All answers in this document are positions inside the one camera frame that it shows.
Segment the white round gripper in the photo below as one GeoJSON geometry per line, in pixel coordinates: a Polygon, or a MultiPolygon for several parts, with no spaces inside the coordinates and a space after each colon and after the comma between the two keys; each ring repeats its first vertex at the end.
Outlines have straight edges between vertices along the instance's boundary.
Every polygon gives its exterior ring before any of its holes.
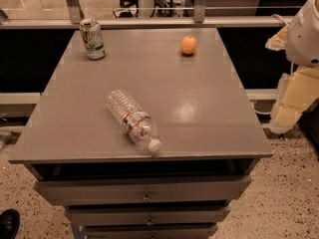
{"type": "Polygon", "coordinates": [[[319,98],[319,0],[307,0],[285,26],[267,40],[265,48],[286,49],[286,58],[299,66],[279,80],[269,129],[278,134],[291,130],[319,98]]]}

